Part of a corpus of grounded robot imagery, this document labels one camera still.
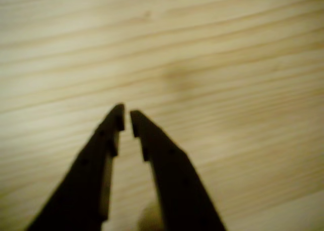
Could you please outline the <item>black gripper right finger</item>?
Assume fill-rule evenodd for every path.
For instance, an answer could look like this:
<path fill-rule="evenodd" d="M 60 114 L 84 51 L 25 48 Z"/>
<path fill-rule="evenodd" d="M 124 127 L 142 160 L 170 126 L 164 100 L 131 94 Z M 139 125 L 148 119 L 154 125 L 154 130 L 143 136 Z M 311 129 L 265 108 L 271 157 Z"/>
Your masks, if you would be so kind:
<path fill-rule="evenodd" d="M 150 163 L 165 230 L 225 230 L 187 154 L 144 113 L 130 112 L 144 161 Z"/>

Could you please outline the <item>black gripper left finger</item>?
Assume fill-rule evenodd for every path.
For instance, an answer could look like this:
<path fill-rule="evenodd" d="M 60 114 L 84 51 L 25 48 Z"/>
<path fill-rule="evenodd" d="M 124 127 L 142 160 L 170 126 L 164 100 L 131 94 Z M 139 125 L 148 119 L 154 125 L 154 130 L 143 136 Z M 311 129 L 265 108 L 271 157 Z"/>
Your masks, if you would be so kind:
<path fill-rule="evenodd" d="M 108 219 L 113 159 L 125 129 L 117 104 L 94 131 L 27 230 L 101 230 Z"/>

